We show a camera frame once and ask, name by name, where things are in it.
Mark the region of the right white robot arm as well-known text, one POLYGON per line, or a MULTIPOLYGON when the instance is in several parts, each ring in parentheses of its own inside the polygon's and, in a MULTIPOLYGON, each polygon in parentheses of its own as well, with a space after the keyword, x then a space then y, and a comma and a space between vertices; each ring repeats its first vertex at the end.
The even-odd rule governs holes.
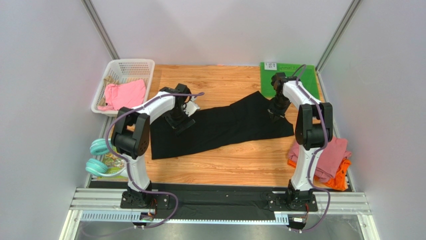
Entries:
POLYGON ((333 138, 333 106, 309 93, 298 76, 276 73, 271 78, 275 90, 268 108, 273 122, 285 117, 289 106, 298 109, 294 136, 299 145, 296 169, 286 195, 287 204, 308 203, 313 196, 313 179, 321 153, 333 138))

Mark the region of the black floral t shirt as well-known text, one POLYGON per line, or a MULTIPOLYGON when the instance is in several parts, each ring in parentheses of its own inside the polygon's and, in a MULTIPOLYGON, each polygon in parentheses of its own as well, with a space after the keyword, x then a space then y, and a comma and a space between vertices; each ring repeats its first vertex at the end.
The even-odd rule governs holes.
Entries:
POLYGON ((151 158, 175 158, 231 144, 293 136, 293 125, 286 118, 270 119, 270 103, 256 91, 228 106, 199 110, 191 117, 195 123, 180 134, 159 117, 150 126, 151 158))

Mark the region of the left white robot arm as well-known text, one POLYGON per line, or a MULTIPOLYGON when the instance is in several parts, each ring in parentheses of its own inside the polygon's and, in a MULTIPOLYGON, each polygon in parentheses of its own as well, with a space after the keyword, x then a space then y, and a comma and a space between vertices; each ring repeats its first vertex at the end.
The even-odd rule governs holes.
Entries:
POLYGON ((191 116, 200 109, 195 103, 203 92, 193 94, 179 83, 176 88, 164 87, 143 104, 118 111, 116 119, 108 128, 114 155, 126 163, 128 187, 137 193, 151 194, 145 153, 150 143, 151 124, 162 117, 176 135, 195 124, 191 116))

